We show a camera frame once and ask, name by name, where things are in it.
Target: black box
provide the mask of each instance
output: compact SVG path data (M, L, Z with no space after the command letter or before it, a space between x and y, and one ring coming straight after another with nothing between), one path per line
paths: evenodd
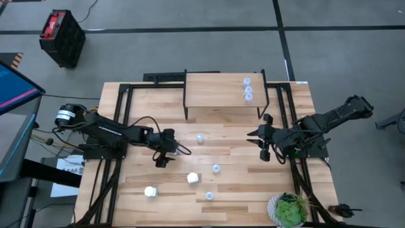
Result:
M39 37L40 47L59 67L76 67L86 36L70 10L54 9Z

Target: white pot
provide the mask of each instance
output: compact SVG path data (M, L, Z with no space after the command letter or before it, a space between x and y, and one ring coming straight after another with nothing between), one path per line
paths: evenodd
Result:
M271 218L271 220L279 226L283 226L283 223L281 223L281 221L276 217L276 207L277 207L277 202L282 195L284 195L284 193L271 197L271 199L268 201L268 204L267 204L267 214L268 214L269 218ZM301 227L303 224L304 223L302 222L293 227Z

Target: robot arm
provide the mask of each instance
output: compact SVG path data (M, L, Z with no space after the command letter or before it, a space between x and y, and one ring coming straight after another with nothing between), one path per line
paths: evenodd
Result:
M262 141L252 139L248 139L248 141L257 144L262 149L260 158L265 162L270 161L269 145L273 149L280 148L282 151L288 147L311 149L317 146L324 148L329 139L320 140L323 134L348 120L369 118L373 114L373 109L374 107L365 98L354 95L347 98L342 106L331 111L306 116L293 122L293 127L290 129L272 127L273 118L269 114L265 114L263 119L266 124L260 125L258 130L248 134L248 136L258 136Z
M165 168L173 158L166 157L166 153L176 152L178 143L174 139L175 131L165 129L154 133L153 128L130 125L126 126L106 117L97 111L87 111L81 104L66 104L61 106L55 124L58 132L64 130L80 131L97 140L97 144L79 145L86 152L87 149L118 150L131 144L143 146L157 151L160 155L153 158L156 167Z

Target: computer screen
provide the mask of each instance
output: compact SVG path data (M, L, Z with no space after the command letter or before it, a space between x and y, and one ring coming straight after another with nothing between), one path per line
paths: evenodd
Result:
M45 92L37 84L0 62L0 115Z

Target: potted plant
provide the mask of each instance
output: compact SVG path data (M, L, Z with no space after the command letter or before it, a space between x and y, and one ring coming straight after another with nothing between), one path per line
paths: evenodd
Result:
M269 217L277 225L284 227L300 227L305 223L308 201L292 193L278 194L267 204Z

